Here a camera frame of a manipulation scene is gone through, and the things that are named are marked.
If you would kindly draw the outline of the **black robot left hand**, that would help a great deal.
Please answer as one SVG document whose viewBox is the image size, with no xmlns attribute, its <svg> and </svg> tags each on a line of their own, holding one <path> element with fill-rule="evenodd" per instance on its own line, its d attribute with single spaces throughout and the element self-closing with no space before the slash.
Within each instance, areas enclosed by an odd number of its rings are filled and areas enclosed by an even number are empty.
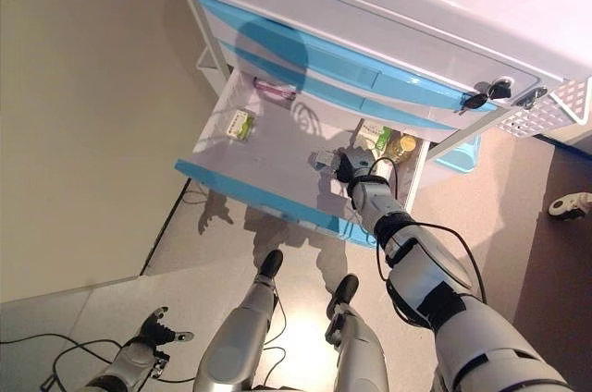
<svg viewBox="0 0 592 392">
<path fill-rule="evenodd" d="M 167 306 L 161 306 L 153 311 L 143 321 L 138 336 L 147 339 L 156 347 L 172 342 L 189 342 L 193 340 L 193 332 L 174 331 L 161 323 L 168 310 Z"/>
</svg>

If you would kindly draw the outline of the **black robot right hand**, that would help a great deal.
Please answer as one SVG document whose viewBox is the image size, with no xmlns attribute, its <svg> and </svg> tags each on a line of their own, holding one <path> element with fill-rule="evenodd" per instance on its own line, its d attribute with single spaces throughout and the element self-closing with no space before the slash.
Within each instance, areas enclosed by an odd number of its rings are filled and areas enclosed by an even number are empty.
<svg viewBox="0 0 592 392">
<path fill-rule="evenodd" d="M 350 183 L 354 178 L 367 175 L 376 158 L 369 149 L 361 146 L 341 147 L 336 150 L 338 159 L 334 176 L 341 183 Z"/>
</svg>

